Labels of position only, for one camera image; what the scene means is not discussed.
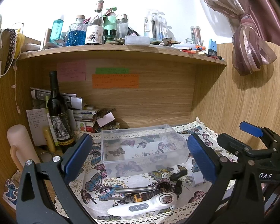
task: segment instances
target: cable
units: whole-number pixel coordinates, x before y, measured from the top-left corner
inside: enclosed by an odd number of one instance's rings
[[[8,70],[7,70],[3,75],[0,75],[0,77],[3,77],[3,76],[5,76],[5,75],[8,73],[8,71],[9,71],[9,69],[10,69],[10,67],[11,67],[11,65],[12,65],[12,63],[13,63],[13,60],[14,60],[14,58],[15,58],[15,50],[16,50],[16,47],[17,47],[17,43],[15,43],[13,58],[12,58],[12,60],[11,60],[11,63],[10,63],[10,65],[9,65],[9,67],[8,67]]]
[[[24,23],[23,23],[23,27],[22,27],[22,35],[24,36],[23,31],[24,31]],[[16,62],[17,62],[17,60],[18,60],[18,58],[20,57],[21,52],[22,52],[22,41],[19,41],[19,43],[20,43],[20,52],[19,52],[18,57],[17,57],[17,58],[15,59],[15,61],[14,61],[13,70],[15,71],[15,104],[16,104],[16,106],[17,106],[17,111],[18,111],[18,113],[21,114],[20,107],[18,106],[18,103],[17,103],[17,94],[16,94],[16,90],[17,90],[17,69],[18,69],[18,67],[17,67],[17,65],[16,65]]]
[[[17,60],[18,60],[18,58],[20,57],[20,54],[18,55],[18,57],[16,58],[16,60],[15,60],[15,62],[14,62],[14,66],[13,66],[13,70],[15,71],[15,86],[14,86],[14,88],[15,88],[15,104],[16,104],[16,106],[17,106],[17,111],[18,111],[18,113],[19,114],[21,114],[21,110],[20,110],[20,107],[18,106],[18,103],[17,103],[17,95],[16,95],[16,88],[17,88],[17,69],[18,69],[18,67],[17,67],[17,65],[16,65],[16,62],[17,62]]]

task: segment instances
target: pink sticky note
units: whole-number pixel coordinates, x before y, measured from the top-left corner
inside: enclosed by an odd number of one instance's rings
[[[86,63],[84,60],[57,63],[58,81],[72,82],[86,80]]]
[[[103,118],[96,119],[96,121],[100,127],[103,127],[104,125],[110,123],[112,120],[115,120],[112,112],[110,112],[109,114],[106,114]]]

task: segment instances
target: clear plastic box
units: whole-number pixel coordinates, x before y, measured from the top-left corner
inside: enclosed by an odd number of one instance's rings
[[[125,36],[125,45],[150,45],[150,37],[148,36]]]
[[[102,130],[102,162],[108,178],[156,171],[157,165],[185,163],[187,141],[168,124],[152,127]]]

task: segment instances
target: mint green bottle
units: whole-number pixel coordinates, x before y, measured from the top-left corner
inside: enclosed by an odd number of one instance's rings
[[[116,11],[117,8],[111,7],[107,10],[108,11],[104,14],[104,29],[107,29],[108,34],[110,34],[110,30],[116,29],[116,15],[114,11]]]

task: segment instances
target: orange sticky note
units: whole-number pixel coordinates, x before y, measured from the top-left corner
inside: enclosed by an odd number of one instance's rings
[[[139,88],[139,74],[93,74],[92,88]]]
[[[57,63],[58,81],[73,82],[86,80],[86,63],[84,60]]]

